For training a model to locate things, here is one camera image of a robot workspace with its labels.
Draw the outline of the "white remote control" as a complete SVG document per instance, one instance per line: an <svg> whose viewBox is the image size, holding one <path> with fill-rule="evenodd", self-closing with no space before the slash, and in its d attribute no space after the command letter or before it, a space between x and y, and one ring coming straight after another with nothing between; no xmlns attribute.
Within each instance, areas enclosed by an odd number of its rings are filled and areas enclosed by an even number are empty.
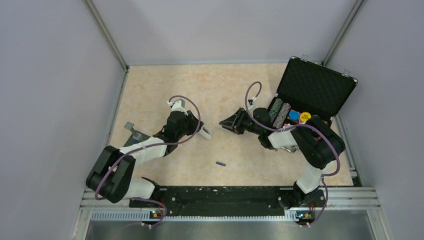
<svg viewBox="0 0 424 240"><path fill-rule="evenodd" d="M203 136L206 140L211 140L212 139L212 132L205 126L203 125L198 133Z"/></svg>

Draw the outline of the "purple battery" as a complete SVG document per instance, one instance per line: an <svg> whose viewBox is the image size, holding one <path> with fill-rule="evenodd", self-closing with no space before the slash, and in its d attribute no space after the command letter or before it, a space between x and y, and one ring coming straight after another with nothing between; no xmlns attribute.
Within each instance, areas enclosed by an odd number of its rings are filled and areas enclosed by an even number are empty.
<svg viewBox="0 0 424 240"><path fill-rule="evenodd" d="M217 161L216 164L219 165L219 166L226 167L226 164L225 163L222 163L222 162L219 162L219 161Z"/></svg>

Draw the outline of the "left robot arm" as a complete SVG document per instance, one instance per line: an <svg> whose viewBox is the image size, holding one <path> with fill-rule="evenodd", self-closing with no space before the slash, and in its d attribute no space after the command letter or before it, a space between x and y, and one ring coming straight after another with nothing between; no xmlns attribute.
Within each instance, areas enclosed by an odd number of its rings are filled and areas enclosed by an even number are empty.
<svg viewBox="0 0 424 240"><path fill-rule="evenodd" d="M145 184L144 179L134 179L134 169L171 154L185 142L184 137L190 140L204 125L190 110L172 111L161 130L148 139L121 148L106 146L86 178L86 187L94 191L96 200L111 203L132 198L137 189L144 189L141 200L149 207L156 206L161 194L152 182Z"/></svg>

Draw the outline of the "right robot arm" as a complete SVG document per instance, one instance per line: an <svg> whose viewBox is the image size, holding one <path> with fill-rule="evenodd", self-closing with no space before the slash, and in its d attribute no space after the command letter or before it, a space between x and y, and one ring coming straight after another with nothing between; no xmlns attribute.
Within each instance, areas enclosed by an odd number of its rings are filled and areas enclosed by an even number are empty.
<svg viewBox="0 0 424 240"><path fill-rule="evenodd" d="M253 112L239 108L236 113L220 121L219 125L237 135L246 131L254 133L260 144L269 150L297 147L301 151L307 164L288 196L278 201L284 209L307 206L326 176L325 168L336 163L339 169L339 156L346 149L344 141L317 115L304 124L283 129L273 125L272 117L264 107L256 108Z"/></svg>

